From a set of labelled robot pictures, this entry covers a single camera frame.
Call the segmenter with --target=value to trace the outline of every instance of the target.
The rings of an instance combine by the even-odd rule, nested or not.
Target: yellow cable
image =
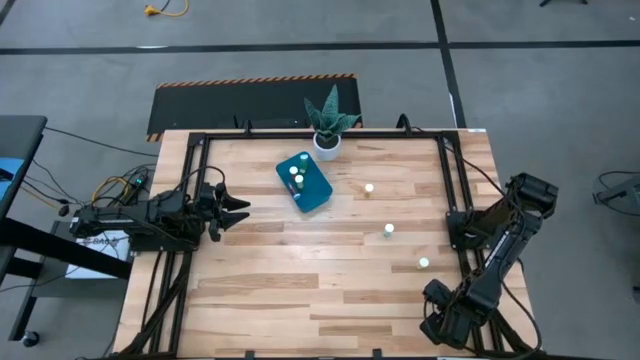
[[[186,14],[188,10],[189,10],[189,0],[184,0],[184,10],[182,10],[179,13],[167,13],[167,12],[164,12],[164,11],[160,11],[160,10],[156,9],[155,7],[153,7],[153,5],[147,5],[147,6],[144,7],[144,13],[147,16],[164,15],[164,16],[171,16],[171,17],[180,17],[180,16]]]
[[[103,187],[105,187],[107,184],[109,184],[111,182],[114,182],[114,181],[121,182],[122,185],[124,185],[124,194],[122,194],[122,196],[123,197],[127,196],[127,194],[129,193],[129,183],[124,181],[124,179],[122,179],[122,178],[115,177],[115,176],[109,176],[107,178],[107,180],[103,181],[102,184],[100,184],[98,186],[96,191],[93,192],[93,194],[91,195],[91,202],[93,203],[93,202],[96,201],[96,197],[98,196],[98,193],[100,192],[100,190],[102,190]]]
[[[40,196],[38,196],[36,193],[31,192],[31,190],[29,190],[29,189],[25,189],[25,188],[23,188],[23,187],[21,187],[21,188],[20,188],[20,190],[23,190],[23,191],[27,192],[27,194],[29,194],[29,195],[33,196],[33,197],[34,197],[34,198],[36,198],[37,200],[40,200],[40,201],[42,201],[43,203],[45,203],[45,204],[47,204],[47,205],[51,206],[52,208],[54,208],[54,209],[58,210],[58,207],[57,207],[57,206],[55,206],[55,205],[53,205],[52,203],[48,202],[47,200],[45,200],[45,199],[41,198],[41,197],[40,197]]]

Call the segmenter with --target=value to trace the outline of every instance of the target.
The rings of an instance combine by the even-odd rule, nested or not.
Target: black metal frame
[[[201,146],[200,158],[198,160],[199,168],[206,166],[208,158],[209,158],[209,150],[211,148],[211,141],[214,140],[239,140],[239,139],[312,139],[313,132],[312,131],[282,131],[282,130],[253,130],[250,123],[245,124],[244,131],[230,131],[230,132],[219,132],[219,133],[190,133],[189,140],[187,144],[187,150],[185,153],[185,160],[182,169],[182,177],[187,176],[192,170],[191,165],[193,163],[193,157],[195,153],[196,146]],[[442,167],[442,175],[444,179],[444,187],[447,194],[447,201],[449,205],[449,213],[457,212],[458,205],[456,202],[456,193],[454,189],[454,182],[451,176],[451,167],[449,166],[448,156],[447,156],[447,145],[451,147],[451,150],[454,152],[456,170],[458,172],[458,177],[460,180],[460,187],[462,189],[462,197],[465,203],[465,209],[470,211],[473,210],[473,202],[471,199],[471,189],[469,187],[466,169],[464,167],[464,163],[462,161],[462,150],[460,147],[460,138],[457,130],[414,130],[411,127],[409,119],[403,114],[400,116],[398,123],[396,125],[398,130],[365,130],[365,129],[356,129],[352,131],[347,131],[342,134],[342,137],[345,139],[433,139],[436,141],[438,146],[438,154],[440,156],[440,163]],[[205,171],[198,172],[196,183],[195,183],[195,194],[199,193],[199,189],[202,187],[205,178]],[[180,191],[186,193],[188,182],[184,182],[181,186]],[[461,275],[464,277],[471,271],[471,265],[469,262],[469,258],[467,256],[467,252],[464,250],[456,250],[458,253],[458,260],[460,265]],[[165,269],[163,273],[162,283],[161,283],[161,291],[159,295],[159,299],[162,299],[166,294],[167,290],[170,286],[172,271],[175,262],[175,252],[169,253],[167,256]],[[482,251],[478,250],[475,252],[475,260],[480,266],[484,261],[484,254]],[[183,264],[187,262],[187,267],[191,266],[192,254],[187,253],[184,255]],[[177,356],[178,353],[178,343],[180,339],[180,331],[182,327],[182,318],[184,314],[184,306],[186,301],[186,292],[187,286],[183,287],[178,295],[176,296],[176,304],[175,304],[175,313],[173,316],[173,322],[171,324],[171,335],[170,335],[170,343],[169,343],[169,351],[167,352],[158,352],[159,347],[159,339],[160,334],[162,332],[162,323],[160,326],[156,328],[156,330],[151,335],[151,345],[150,345],[150,353],[149,354],[139,354],[134,355],[138,356],[148,356],[156,355],[165,357],[169,356]],[[502,338],[498,332],[495,324],[490,323],[491,335],[492,335],[492,344],[493,349],[502,353],[504,352],[504,347],[502,345]],[[482,340],[482,334],[480,333],[480,329],[474,329],[472,331],[472,339],[474,348],[477,351],[484,351],[484,343]],[[420,357],[420,359],[430,359],[433,357]]]

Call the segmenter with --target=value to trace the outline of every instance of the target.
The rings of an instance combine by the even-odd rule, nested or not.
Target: caster wheel
[[[20,340],[24,347],[33,347],[40,342],[40,335],[35,331],[25,331]]]

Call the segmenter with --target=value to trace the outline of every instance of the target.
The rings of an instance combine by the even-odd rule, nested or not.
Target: blue tray
[[[309,155],[309,160],[307,164],[307,172],[302,174],[304,176],[304,188],[300,190],[296,187],[295,182],[291,178],[289,168],[292,166],[296,166],[298,169],[300,168],[300,155],[302,154]],[[318,165],[316,165],[315,161],[311,158],[311,154],[306,151],[303,151],[276,165],[276,172],[278,173],[278,176],[280,176],[280,180],[282,180],[282,183],[289,192],[289,195],[293,197],[288,184],[291,184],[300,194],[300,197],[298,199],[294,199],[294,201],[303,213],[307,213],[326,203],[329,201],[331,193],[333,193],[333,188],[331,188],[331,185],[329,185],[329,182],[322,174],[322,171],[320,171]]]

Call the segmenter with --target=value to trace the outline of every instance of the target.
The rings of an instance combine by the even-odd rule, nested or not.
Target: white pot
[[[313,149],[316,153],[316,159],[319,161],[331,161],[340,155],[340,147],[342,146],[342,138],[340,135],[338,135],[338,144],[331,149],[324,149],[318,146],[318,143],[316,142],[317,136],[318,133],[313,135]]]

